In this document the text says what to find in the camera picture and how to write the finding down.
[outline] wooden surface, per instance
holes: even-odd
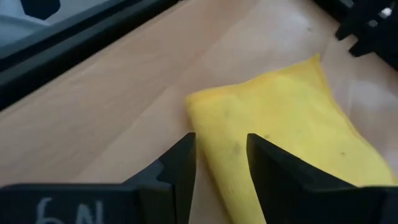
[[[0,113],[0,184],[122,182],[190,131],[184,96],[320,53],[336,101],[398,173],[398,74],[310,0],[187,0]],[[228,223],[199,162],[190,223]]]

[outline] folded cloth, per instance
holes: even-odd
[[[235,224],[265,223],[249,173],[248,133],[356,186],[395,181],[334,102],[318,55],[242,84],[199,91],[186,101],[197,148]]]

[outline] yellow sponge cloth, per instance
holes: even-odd
[[[334,102],[319,56],[246,83],[194,93],[187,110],[235,224],[265,223],[249,173],[248,133],[353,185],[394,183],[389,166]]]

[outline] wooden table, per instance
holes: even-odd
[[[337,102],[398,172],[398,76],[309,0],[187,0],[0,113],[0,184],[122,182],[191,131],[184,96],[321,53]],[[200,160],[190,223],[228,223]]]

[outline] yellow cloth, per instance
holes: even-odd
[[[318,55],[186,100],[198,148],[235,224],[265,223],[249,173],[248,133],[356,186],[394,183],[389,166],[334,102]]]

